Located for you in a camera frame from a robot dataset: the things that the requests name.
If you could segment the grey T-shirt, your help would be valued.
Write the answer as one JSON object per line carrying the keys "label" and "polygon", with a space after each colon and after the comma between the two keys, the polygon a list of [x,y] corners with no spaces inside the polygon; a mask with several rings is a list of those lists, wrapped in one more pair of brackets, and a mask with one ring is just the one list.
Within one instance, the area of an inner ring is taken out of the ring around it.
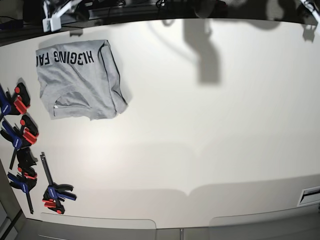
{"label": "grey T-shirt", "polygon": [[112,119],[128,104],[107,40],[62,43],[36,50],[39,97],[52,120]]}

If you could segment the top blue red bar clamp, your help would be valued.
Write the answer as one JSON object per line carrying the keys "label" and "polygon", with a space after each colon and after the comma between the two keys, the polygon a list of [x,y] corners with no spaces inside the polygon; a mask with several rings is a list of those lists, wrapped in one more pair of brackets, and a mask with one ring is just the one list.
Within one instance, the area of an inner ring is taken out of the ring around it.
{"label": "top blue red bar clamp", "polygon": [[20,82],[14,88],[11,95],[9,91],[4,92],[0,87],[0,120],[7,115],[19,116],[27,112],[30,107],[31,98],[26,86]]}

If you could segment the blue red bar clamp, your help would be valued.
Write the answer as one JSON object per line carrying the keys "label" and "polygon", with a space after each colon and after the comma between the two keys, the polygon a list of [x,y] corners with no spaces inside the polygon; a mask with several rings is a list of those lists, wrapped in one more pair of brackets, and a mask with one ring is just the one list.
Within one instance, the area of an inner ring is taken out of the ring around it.
{"label": "blue red bar clamp", "polygon": [[14,88],[11,95],[9,91],[4,92],[0,87],[0,120],[7,115],[19,116],[27,112],[30,107],[31,98],[26,86],[20,82]]}
{"label": "blue red bar clamp", "polygon": [[35,158],[33,157],[32,151],[29,147],[19,149],[16,152],[16,158],[18,160],[16,175],[11,172],[7,173],[7,177],[10,180],[9,185],[17,190],[21,190],[27,199],[29,212],[34,213],[30,191],[37,184],[37,176],[33,166],[37,165]]}
{"label": "blue red bar clamp", "polygon": [[40,159],[43,165],[43,169],[48,181],[48,186],[43,194],[42,202],[44,206],[51,211],[63,215],[65,213],[65,208],[62,202],[67,200],[76,201],[77,196],[72,193],[74,187],[69,184],[57,184],[53,181],[45,153],[42,152]]}
{"label": "blue red bar clamp", "polygon": [[2,129],[0,134],[9,142],[14,148],[11,157],[9,169],[12,170],[18,150],[28,148],[37,142],[39,130],[34,121],[29,115],[24,114],[20,119],[21,127],[12,127],[6,119],[2,121]]}

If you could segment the right blue red bar clamp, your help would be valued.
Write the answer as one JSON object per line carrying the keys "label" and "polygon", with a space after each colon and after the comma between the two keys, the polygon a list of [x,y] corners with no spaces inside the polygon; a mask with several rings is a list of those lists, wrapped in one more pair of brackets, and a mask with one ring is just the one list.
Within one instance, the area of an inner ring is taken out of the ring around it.
{"label": "right blue red bar clamp", "polygon": [[53,181],[45,153],[42,152],[40,159],[43,165],[43,169],[48,181],[48,186],[43,194],[42,202],[44,206],[51,211],[63,215],[65,213],[65,208],[62,202],[67,200],[76,201],[77,196],[72,193],[74,187],[69,184],[57,184]]}

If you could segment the white slotted wall plate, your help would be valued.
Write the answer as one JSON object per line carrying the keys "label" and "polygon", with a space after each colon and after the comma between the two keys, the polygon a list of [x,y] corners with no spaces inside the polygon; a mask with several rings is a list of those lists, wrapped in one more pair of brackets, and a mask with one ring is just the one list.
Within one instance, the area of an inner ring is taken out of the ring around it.
{"label": "white slotted wall plate", "polygon": [[299,197],[297,207],[305,207],[320,203],[320,187],[310,187],[303,189]]}

